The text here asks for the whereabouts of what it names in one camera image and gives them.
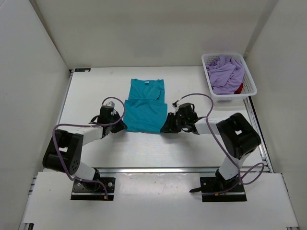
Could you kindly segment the teal t-shirt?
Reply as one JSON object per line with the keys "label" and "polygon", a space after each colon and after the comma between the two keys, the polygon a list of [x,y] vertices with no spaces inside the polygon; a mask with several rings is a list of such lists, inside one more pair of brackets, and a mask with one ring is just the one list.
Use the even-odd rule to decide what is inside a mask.
{"label": "teal t-shirt", "polygon": [[164,81],[132,79],[124,105],[128,132],[160,133],[167,118]]}

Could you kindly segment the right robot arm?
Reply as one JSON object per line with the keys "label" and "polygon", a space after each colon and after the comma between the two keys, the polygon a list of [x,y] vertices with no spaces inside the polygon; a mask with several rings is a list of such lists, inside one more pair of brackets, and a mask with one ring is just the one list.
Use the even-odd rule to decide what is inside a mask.
{"label": "right robot arm", "polygon": [[225,153],[222,165],[215,173],[215,185],[220,191],[227,191],[240,183],[239,171],[245,159],[260,145],[258,133],[241,113],[228,118],[211,119],[199,117],[195,105],[173,103],[175,112],[168,113],[161,133],[193,133],[195,135],[211,134]]}

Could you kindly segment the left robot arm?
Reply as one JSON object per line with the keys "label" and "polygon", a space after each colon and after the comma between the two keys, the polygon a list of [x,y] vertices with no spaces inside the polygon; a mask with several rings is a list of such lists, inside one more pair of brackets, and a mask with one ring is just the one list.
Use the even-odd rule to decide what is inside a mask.
{"label": "left robot arm", "polygon": [[90,192],[100,188],[98,170],[81,162],[84,145],[103,139],[109,133],[118,133],[127,126],[114,106],[107,104],[100,108],[97,118],[89,126],[80,127],[76,132],[57,129],[55,138],[50,140],[43,157],[43,167],[62,173],[68,173],[73,179],[84,181]]}

